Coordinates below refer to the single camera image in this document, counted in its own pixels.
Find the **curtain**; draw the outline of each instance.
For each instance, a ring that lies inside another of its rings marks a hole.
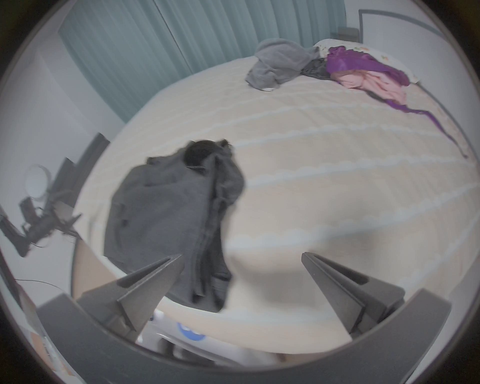
[[[59,34],[89,83],[128,121],[162,88],[251,56],[266,38],[311,47],[345,23],[343,0],[78,0]]]

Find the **gray garment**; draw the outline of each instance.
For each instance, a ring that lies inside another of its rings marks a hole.
[[[231,279],[220,222],[243,189],[226,140],[190,142],[133,168],[112,197],[104,255],[129,273],[183,254],[185,268],[167,297],[217,312]]]
[[[250,69],[245,81],[256,89],[278,88],[300,75],[313,59],[320,57],[318,47],[305,49],[285,39],[262,41],[255,52],[258,61]]]

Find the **purple garment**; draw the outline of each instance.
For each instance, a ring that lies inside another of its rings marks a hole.
[[[408,108],[406,105],[400,105],[400,104],[397,104],[395,103],[393,100],[386,100],[387,104],[389,106],[391,106],[392,108],[395,108],[395,109],[398,109],[398,110],[401,110],[405,113],[416,113],[417,115],[425,115],[427,116],[431,121],[433,121],[433,123],[437,126],[437,128],[442,131],[442,133],[448,137],[448,139],[450,141],[452,141],[453,143],[455,143],[455,145],[458,147],[458,149],[460,150],[460,153],[462,154],[462,156],[467,159],[468,156],[466,154],[463,153],[462,151],[462,148],[460,148],[460,145],[458,145],[457,141],[455,140],[455,138],[450,135],[443,127],[442,125],[440,124],[440,122],[437,120],[437,118],[432,115],[431,112],[429,111],[425,111],[423,109],[410,109]]]
[[[368,53],[346,49],[344,46],[330,48],[328,52],[326,68],[330,74],[351,70],[384,72],[400,85],[410,84],[407,75],[402,71],[380,63]]]

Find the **bed sheet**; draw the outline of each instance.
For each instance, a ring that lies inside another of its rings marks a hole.
[[[233,273],[220,313],[159,309],[196,332],[278,353],[329,350],[350,341],[300,257],[319,253],[402,286],[446,297],[479,253],[480,177],[464,137],[419,87],[408,105],[427,109],[469,154],[425,116],[363,91],[300,76],[273,92],[249,87],[255,58],[210,68],[159,92],[103,153],[74,214],[103,257],[110,199],[128,171],[189,140],[229,140],[246,188],[222,223]]]

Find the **mattress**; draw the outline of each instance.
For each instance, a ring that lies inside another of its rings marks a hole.
[[[277,353],[349,342],[301,264],[314,252],[397,284],[447,297],[479,253],[480,173],[458,127],[418,86],[411,108],[432,112],[468,154],[425,116],[361,90],[305,76],[273,92],[249,87],[256,58],[234,60],[159,92],[124,127],[88,177],[76,230],[103,257],[110,199],[132,167],[189,140],[227,139],[246,188],[222,222],[232,271],[219,313],[164,298],[158,308],[194,331]]]

